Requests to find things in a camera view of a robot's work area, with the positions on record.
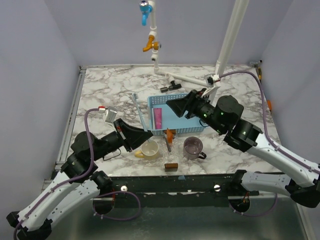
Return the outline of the light blue plastic basket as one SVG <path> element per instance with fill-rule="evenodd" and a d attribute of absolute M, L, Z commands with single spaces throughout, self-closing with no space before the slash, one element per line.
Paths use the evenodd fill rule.
<path fill-rule="evenodd" d="M 168 100 L 175 100 L 183 98 L 187 93 L 176 93 L 176 94 L 162 94 L 153 95 L 147 98 L 147 109 L 148 109 L 148 129 L 152 131 L 154 136 L 161 136 L 166 130 L 176 130 L 178 134 L 188 133 L 200 133 L 205 129 L 205 125 L 200 123 L 198 117 L 186 119 L 185 117 L 177 117 L 175 113 L 166 104 Z M 161 128 L 156 129 L 154 123 L 154 109 L 161 109 Z"/>

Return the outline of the grey toothbrush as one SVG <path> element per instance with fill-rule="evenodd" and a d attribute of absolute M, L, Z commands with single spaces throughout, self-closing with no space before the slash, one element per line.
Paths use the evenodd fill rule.
<path fill-rule="evenodd" d="M 148 129 L 147 129 L 147 126 L 145 124 L 145 121 L 144 121 L 144 118 L 143 118 L 143 115 L 142 115 L 142 112 L 141 112 L 141 109 L 139 107 L 139 103 L 138 103 L 138 95 L 136 93 L 132 93 L 131 94 L 132 96 L 132 99 L 133 99 L 133 102 L 135 103 L 136 105 L 136 108 L 137 108 L 137 112 L 138 112 L 138 115 L 139 115 L 139 118 L 140 118 L 140 122 L 142 124 L 142 127 L 143 127 L 143 130 L 148 133 Z"/>
<path fill-rule="evenodd" d="M 169 144 L 169 141 L 168 141 L 167 135 L 166 135 L 165 133 L 163 133 L 162 135 L 163 135 L 163 138 L 164 138 L 164 140 L 165 140 L 167 150 L 168 150 L 168 152 L 169 152 L 169 153 L 171 153 L 171 152 L 172 152 L 172 150 L 171 150 L 171 146 L 170 146 L 170 144 Z"/>

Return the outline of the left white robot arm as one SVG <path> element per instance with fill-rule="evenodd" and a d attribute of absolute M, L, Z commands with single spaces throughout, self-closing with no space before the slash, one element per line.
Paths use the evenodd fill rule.
<path fill-rule="evenodd" d="M 65 214 L 88 199 L 104 198 L 114 191 L 111 178 L 98 169 L 95 161 L 121 147 L 132 152 L 153 133 L 130 126 L 120 118 L 113 125 L 114 131 L 97 138 L 85 123 L 85 131 L 71 145 L 72 154 L 49 186 L 25 209 L 7 215 L 15 240 L 45 240 Z"/>

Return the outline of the clear tray with brown ends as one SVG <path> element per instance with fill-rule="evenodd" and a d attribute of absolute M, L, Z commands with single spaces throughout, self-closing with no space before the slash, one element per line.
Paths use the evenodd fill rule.
<path fill-rule="evenodd" d="M 162 131 L 162 139 L 164 140 L 164 147 L 162 150 L 162 159 L 164 161 L 164 171 L 166 173 L 176 173 L 178 171 L 179 168 L 179 163 L 178 163 L 178 136 L 177 136 L 177 131 L 175 129 L 173 129 L 175 131 L 174 133 L 174 138 L 173 138 L 173 142 L 172 144 L 170 144 L 171 147 L 171 152 L 168 152 L 167 146 L 166 146 L 166 142 L 165 139 L 163 137 L 163 133 L 166 134 L 166 130 Z"/>

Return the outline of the purple plastic cup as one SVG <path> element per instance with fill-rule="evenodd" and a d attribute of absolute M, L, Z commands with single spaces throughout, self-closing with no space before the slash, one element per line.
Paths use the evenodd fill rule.
<path fill-rule="evenodd" d="M 195 160 L 197 158 L 204 160 L 207 158 L 207 155 L 203 152 L 202 141 L 195 136 L 185 139 L 183 143 L 183 155 L 188 160 Z"/>

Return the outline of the yellow ceramic mug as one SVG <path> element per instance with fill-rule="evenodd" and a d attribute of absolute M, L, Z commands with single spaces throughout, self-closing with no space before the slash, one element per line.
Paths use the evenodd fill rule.
<path fill-rule="evenodd" d="M 134 153 L 136 158 L 154 160 L 160 156 L 159 145 L 154 140 L 147 140 L 141 145 L 141 149 Z"/>

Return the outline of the orange toothpaste tube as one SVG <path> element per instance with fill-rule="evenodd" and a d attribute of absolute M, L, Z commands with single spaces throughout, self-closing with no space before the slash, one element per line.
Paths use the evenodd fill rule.
<path fill-rule="evenodd" d="M 170 145 L 173 143 L 174 135 L 175 135 L 175 130 L 169 129 L 169 128 L 166 130 L 166 139 Z"/>

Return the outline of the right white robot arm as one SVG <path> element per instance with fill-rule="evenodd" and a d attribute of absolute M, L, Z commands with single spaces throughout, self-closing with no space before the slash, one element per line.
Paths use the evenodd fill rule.
<path fill-rule="evenodd" d="M 186 96 L 166 101 L 179 118 L 198 117 L 224 136 L 230 147 L 256 156 L 281 171 L 281 174 L 236 172 L 230 191 L 241 196 L 245 192 L 264 191 L 290 197 L 294 202 L 315 208 L 320 203 L 320 166 L 289 151 L 270 139 L 265 130 L 241 118 L 244 107 L 231 95 L 220 97 L 212 106 L 201 92 L 192 90 Z"/>

